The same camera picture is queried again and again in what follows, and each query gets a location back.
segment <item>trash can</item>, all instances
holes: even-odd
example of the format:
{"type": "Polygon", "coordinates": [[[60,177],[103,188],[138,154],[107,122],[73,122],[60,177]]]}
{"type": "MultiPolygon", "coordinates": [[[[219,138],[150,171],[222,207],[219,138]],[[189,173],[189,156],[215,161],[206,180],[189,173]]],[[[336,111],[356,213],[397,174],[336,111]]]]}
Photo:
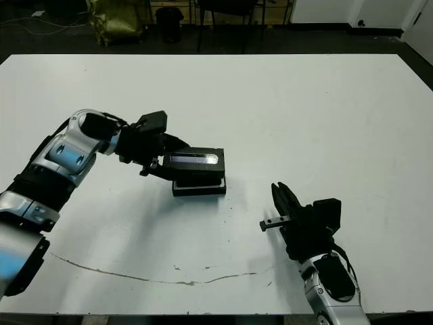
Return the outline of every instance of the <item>trash can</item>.
{"type": "Polygon", "coordinates": [[[179,8],[163,7],[156,10],[156,23],[165,43],[176,43],[181,40],[182,19],[183,14],[179,8]]]}

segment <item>door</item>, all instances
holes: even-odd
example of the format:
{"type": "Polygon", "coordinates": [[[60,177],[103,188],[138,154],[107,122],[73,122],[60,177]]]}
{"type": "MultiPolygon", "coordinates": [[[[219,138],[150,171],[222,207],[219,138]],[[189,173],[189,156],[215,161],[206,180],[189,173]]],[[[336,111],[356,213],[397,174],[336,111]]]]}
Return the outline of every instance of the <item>door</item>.
{"type": "Polygon", "coordinates": [[[403,40],[433,65],[433,0],[429,0],[403,40]]]}

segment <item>chair leg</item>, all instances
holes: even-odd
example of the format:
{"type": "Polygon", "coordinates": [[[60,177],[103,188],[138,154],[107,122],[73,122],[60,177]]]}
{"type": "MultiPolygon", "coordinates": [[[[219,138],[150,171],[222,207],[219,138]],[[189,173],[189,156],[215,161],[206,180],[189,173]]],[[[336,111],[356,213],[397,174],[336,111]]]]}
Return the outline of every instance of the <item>chair leg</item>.
{"type": "Polygon", "coordinates": [[[152,4],[150,3],[150,0],[147,2],[147,7],[149,8],[149,16],[150,16],[150,24],[154,24],[154,17],[152,15],[152,4]]]}
{"type": "Polygon", "coordinates": [[[212,11],[212,25],[214,25],[214,31],[215,28],[217,27],[217,23],[215,22],[215,13],[212,11]]]}
{"type": "Polygon", "coordinates": [[[286,11],[284,12],[283,24],[286,23],[287,13],[289,12],[290,0],[287,0],[286,11]]]}
{"type": "Polygon", "coordinates": [[[200,47],[202,46],[203,20],[204,20],[204,9],[200,8],[200,34],[198,35],[197,52],[200,52],[200,47]]]}
{"type": "Polygon", "coordinates": [[[262,39],[263,39],[263,33],[265,31],[265,12],[266,12],[266,0],[263,0],[263,10],[262,10],[262,39]]]}
{"type": "MultiPolygon", "coordinates": [[[[251,9],[250,18],[248,19],[248,26],[247,26],[248,31],[251,31],[251,21],[252,21],[253,16],[254,16],[254,8],[251,9]]],[[[249,32],[247,32],[245,34],[245,41],[244,41],[244,44],[242,46],[242,54],[245,54],[245,49],[246,49],[246,45],[248,43],[249,34],[250,34],[249,32]]]]}

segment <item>white wall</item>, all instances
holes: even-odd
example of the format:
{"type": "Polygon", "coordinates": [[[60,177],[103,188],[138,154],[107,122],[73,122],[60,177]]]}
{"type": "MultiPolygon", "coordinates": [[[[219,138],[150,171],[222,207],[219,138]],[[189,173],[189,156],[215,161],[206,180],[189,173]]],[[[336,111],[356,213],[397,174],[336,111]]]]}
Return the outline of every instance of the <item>white wall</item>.
{"type": "Polygon", "coordinates": [[[403,40],[433,64],[433,0],[429,0],[416,25],[403,35],[403,40]]]}
{"type": "Polygon", "coordinates": [[[296,0],[293,23],[348,22],[355,0],[296,0]]]}
{"type": "Polygon", "coordinates": [[[295,0],[293,23],[346,23],[406,30],[426,0],[295,0]]]}
{"type": "Polygon", "coordinates": [[[412,5],[413,0],[364,0],[352,23],[357,26],[363,20],[366,28],[402,28],[412,5]]]}

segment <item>baseboard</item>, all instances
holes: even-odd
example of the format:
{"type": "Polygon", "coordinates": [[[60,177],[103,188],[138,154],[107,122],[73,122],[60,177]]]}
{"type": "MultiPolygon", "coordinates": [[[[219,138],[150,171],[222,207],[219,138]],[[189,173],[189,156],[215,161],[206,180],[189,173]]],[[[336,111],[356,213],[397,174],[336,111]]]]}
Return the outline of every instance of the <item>baseboard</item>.
{"type": "Polygon", "coordinates": [[[348,23],[289,23],[291,30],[345,30],[350,35],[377,35],[401,37],[403,30],[399,28],[353,28],[348,23]]]}
{"type": "Polygon", "coordinates": [[[401,37],[403,30],[399,28],[350,28],[347,30],[350,35],[377,35],[401,37]]]}
{"type": "Polygon", "coordinates": [[[288,24],[289,29],[292,30],[347,30],[351,28],[348,23],[292,23],[288,24]]]}

